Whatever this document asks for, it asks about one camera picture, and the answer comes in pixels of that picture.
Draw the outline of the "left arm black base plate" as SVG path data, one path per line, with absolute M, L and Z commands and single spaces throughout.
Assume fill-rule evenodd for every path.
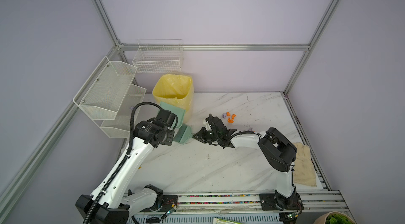
M 155 204 L 150 208 L 145 208 L 139 213 L 144 212 L 167 212 L 173 204 L 177 204 L 178 196 L 175 194 L 158 194 Z

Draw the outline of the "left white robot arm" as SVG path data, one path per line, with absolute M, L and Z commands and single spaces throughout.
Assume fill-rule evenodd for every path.
M 135 214 L 163 207 L 163 190 L 147 185 L 141 191 L 125 195 L 145 158 L 159 145 L 171 145 L 178 117 L 169 110 L 159 109 L 156 117 L 135 124 L 136 105 L 130 115 L 129 141 L 107 177 L 90 194 L 81 195 L 76 207 L 85 224 L 125 224 Z

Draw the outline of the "green plastic dustpan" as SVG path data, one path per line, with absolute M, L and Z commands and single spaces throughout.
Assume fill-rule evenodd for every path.
M 186 110 L 180 107 L 176 107 L 174 105 L 165 103 L 165 102 L 160 102 L 159 104 L 164 110 L 169 110 L 171 111 L 173 114 L 175 114 L 177 116 L 177 125 L 176 128 L 179 129 L 184 121 L 184 117 L 186 114 Z

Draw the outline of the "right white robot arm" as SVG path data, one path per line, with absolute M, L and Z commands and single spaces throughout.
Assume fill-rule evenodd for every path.
M 193 139 L 209 145 L 224 148 L 252 148 L 261 150 L 270 166 L 276 171 L 276 187 L 273 204 L 285 210 L 298 203 L 296 186 L 293 183 L 293 169 L 297 148 L 278 129 L 264 132 L 238 131 L 228 129 L 217 116 L 209 115 L 203 127 Z

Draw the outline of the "green hand brush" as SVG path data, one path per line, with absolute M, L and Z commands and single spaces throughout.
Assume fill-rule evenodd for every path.
M 179 144 L 185 144 L 191 137 L 192 137 L 192 128 L 189 125 L 183 124 L 179 128 L 173 141 Z

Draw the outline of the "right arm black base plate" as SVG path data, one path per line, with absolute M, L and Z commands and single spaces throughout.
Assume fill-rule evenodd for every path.
M 301 197 L 294 188 L 291 196 L 285 197 L 279 192 L 274 193 L 261 193 L 259 194 L 259 201 L 263 211 L 284 211 L 284 210 L 298 210 L 304 209 Z

